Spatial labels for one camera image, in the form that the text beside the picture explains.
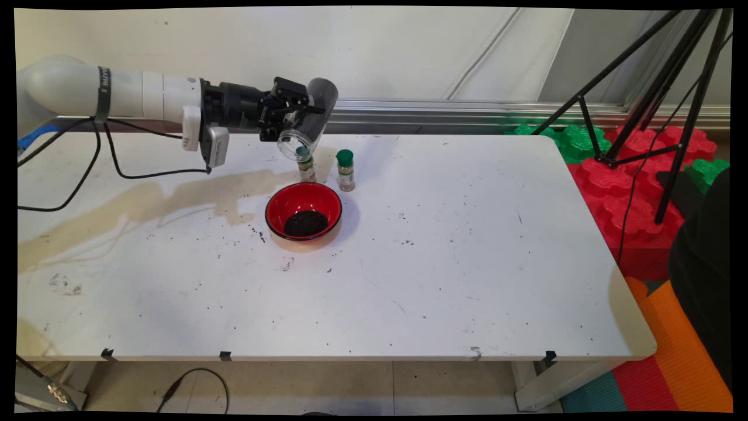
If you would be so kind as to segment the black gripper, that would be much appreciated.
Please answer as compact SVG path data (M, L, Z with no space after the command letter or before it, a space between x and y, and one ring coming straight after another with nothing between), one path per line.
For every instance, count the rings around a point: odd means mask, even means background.
M261 142L276 142L283 131L294 128L296 115L289 113L321 115L326 111L325 106L311 103L313 98L306 85L282 77L273 79L272 96L270 91L229 82L213 85L204 79L200 80L200 91L203 125L258 130Z

